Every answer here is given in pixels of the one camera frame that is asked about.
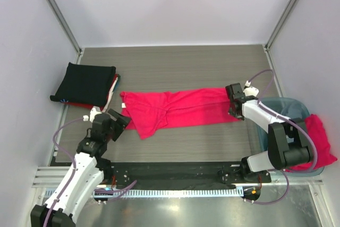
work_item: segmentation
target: red cloth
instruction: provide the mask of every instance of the red cloth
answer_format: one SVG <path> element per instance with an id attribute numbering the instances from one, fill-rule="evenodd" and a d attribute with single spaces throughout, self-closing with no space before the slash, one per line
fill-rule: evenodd
<path id="1" fill-rule="evenodd" d="M 176 93 L 122 92 L 126 108 L 122 114 L 131 117 L 127 129 L 137 129 L 141 139 L 151 137 L 161 128 L 178 128 L 235 122 L 230 116 L 225 88 L 205 88 Z"/>
<path id="2" fill-rule="evenodd" d="M 318 169 L 320 167 L 324 167 L 327 165 L 332 164 L 333 162 L 337 161 L 338 159 L 332 155 L 330 151 L 330 144 L 328 142 L 328 138 L 324 129 L 324 125 L 322 124 L 320 118 L 315 115 L 311 114 L 307 117 L 304 122 L 306 123 L 308 135 L 313 140 L 315 147 L 318 152 L 318 161 L 317 165 L 314 169 Z M 297 165 L 291 167 L 293 170 L 306 170 L 312 165 L 311 162 Z"/>

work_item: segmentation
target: white wall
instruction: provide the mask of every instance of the white wall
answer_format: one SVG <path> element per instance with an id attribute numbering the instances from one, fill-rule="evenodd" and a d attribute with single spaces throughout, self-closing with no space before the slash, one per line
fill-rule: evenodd
<path id="1" fill-rule="evenodd" d="M 82 47 L 262 44 L 288 0 L 56 0 Z"/>
<path id="2" fill-rule="evenodd" d="M 47 164 L 61 104 L 49 95 L 76 52 L 46 0 L 0 0 L 0 225 L 24 226 L 38 165 Z"/>
<path id="3" fill-rule="evenodd" d="M 271 53 L 285 95 L 322 118 L 331 152 L 340 159 L 339 19 L 339 0 L 299 0 Z M 326 167 L 322 178 L 339 216 L 340 163 Z"/>

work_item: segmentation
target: folded black cloth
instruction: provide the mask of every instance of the folded black cloth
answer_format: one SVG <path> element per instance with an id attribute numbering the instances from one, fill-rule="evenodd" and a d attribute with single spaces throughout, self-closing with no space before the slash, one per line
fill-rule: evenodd
<path id="1" fill-rule="evenodd" d="M 89 66 L 69 63 L 66 75 L 55 95 L 55 102 L 105 106 L 116 74 L 114 66 Z"/>

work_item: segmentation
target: wood grain surface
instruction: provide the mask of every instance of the wood grain surface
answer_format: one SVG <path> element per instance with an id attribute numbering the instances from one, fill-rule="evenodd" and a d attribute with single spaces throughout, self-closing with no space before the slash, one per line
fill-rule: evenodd
<path id="1" fill-rule="evenodd" d="M 86 48 L 81 64 L 116 66 L 121 81 L 110 107 L 121 111 L 121 91 L 180 91 L 225 87 L 244 83 L 269 68 L 260 45 L 246 46 L 162 46 Z M 253 85 L 263 90 L 270 74 L 262 74 Z M 277 96 L 275 86 L 266 96 Z M 66 122 L 89 111 L 70 106 Z M 89 122 L 72 124 L 62 133 L 60 145 L 75 153 L 86 135 Z M 111 141 L 103 157 L 113 162 L 238 161 L 259 152 L 257 133 L 251 121 L 160 129 L 141 140 L 135 130 L 125 130 Z M 69 162 L 63 153 L 58 162 Z"/>

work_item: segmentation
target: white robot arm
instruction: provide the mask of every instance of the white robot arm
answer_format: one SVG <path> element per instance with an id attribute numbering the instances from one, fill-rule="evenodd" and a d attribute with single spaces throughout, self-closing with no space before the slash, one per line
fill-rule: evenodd
<path id="1" fill-rule="evenodd" d="M 282 170 L 313 160 L 313 150 L 307 138 L 296 127 L 286 123 L 290 120 L 307 132 L 302 119 L 290 119 L 258 102 L 258 90 L 253 87 L 242 89 L 239 83 L 226 86 L 231 105 L 229 114 L 244 120 L 252 120 L 268 133 L 268 150 L 242 159 L 244 173 L 264 170 Z M 294 138 L 288 143 L 287 137 Z"/>
<path id="2" fill-rule="evenodd" d="M 122 116 L 114 110 L 109 114 L 102 113 L 99 108 L 94 107 L 90 116 L 84 116 L 84 120 L 92 122 L 90 136 L 86 136 L 76 150 L 75 162 L 68 170 L 64 179 L 45 202 L 43 206 L 36 205 L 31 211 L 31 226 L 43 227 L 48 211 L 52 213 L 48 220 L 48 226 L 52 227 L 74 227 L 78 216 L 94 189 L 113 176 L 111 162 L 103 159 L 102 155 L 107 149 L 107 143 L 112 139 L 116 141 L 125 127 L 131 121 L 129 117 Z M 57 196 L 68 184 L 62 195 Z"/>

